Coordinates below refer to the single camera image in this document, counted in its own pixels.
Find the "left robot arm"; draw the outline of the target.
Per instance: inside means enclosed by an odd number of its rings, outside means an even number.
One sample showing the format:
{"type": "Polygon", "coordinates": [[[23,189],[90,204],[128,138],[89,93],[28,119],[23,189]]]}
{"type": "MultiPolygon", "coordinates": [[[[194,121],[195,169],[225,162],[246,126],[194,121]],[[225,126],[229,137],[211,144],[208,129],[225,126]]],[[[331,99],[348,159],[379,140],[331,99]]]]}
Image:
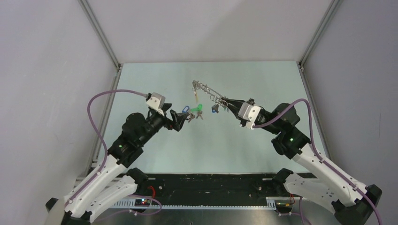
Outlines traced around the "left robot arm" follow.
{"type": "Polygon", "coordinates": [[[104,155],[104,160],[68,195],[46,203],[46,225],[90,225],[116,202],[132,194],[148,191],[148,176],[132,163],[143,153],[143,146],[161,128],[180,131],[188,112],[170,110],[171,119],[154,109],[149,117],[132,113],[120,136],[104,155]]]}

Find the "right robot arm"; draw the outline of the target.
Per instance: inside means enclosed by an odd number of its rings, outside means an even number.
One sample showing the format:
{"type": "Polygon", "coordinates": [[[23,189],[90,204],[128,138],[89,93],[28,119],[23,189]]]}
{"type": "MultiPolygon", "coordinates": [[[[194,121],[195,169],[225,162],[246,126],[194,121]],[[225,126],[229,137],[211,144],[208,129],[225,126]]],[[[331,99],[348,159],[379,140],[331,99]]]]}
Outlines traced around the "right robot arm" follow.
{"type": "Polygon", "coordinates": [[[294,103],[281,103],[268,112],[253,99],[247,101],[221,98],[221,105],[248,129],[264,129],[275,137],[276,152],[306,168],[317,181],[302,178],[297,173],[282,169],[273,178],[273,191],[284,196],[288,192],[307,199],[332,213],[342,225],[363,225],[372,214],[379,224],[382,217],[377,209],[382,191],[377,185],[366,185],[347,174],[322,155],[314,143],[314,135],[305,135],[297,128],[300,118],[294,103]]]}

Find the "keys with tags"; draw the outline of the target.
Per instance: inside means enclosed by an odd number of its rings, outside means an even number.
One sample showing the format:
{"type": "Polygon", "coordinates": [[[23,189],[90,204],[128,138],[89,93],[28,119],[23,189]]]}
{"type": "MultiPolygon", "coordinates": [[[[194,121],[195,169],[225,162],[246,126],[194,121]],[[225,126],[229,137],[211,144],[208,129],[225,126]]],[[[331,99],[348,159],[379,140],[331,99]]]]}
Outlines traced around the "keys with tags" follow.
{"type": "Polygon", "coordinates": [[[211,107],[212,113],[219,113],[219,104],[215,104],[211,107]]]}

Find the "large metal keyring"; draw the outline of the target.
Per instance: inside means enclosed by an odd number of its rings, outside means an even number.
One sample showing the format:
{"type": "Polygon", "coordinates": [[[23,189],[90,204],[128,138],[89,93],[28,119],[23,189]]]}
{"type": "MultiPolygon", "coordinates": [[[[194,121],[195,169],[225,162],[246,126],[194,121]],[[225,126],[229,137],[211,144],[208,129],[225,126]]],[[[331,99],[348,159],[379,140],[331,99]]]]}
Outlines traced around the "large metal keyring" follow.
{"type": "Polygon", "coordinates": [[[192,91],[194,92],[194,90],[202,90],[204,91],[206,94],[209,95],[209,98],[212,102],[214,102],[215,104],[219,104],[222,107],[226,107],[226,105],[222,102],[222,98],[224,97],[223,95],[221,95],[220,93],[218,93],[217,91],[215,91],[214,89],[210,88],[208,85],[203,84],[199,81],[193,80],[192,81],[192,91]]]}

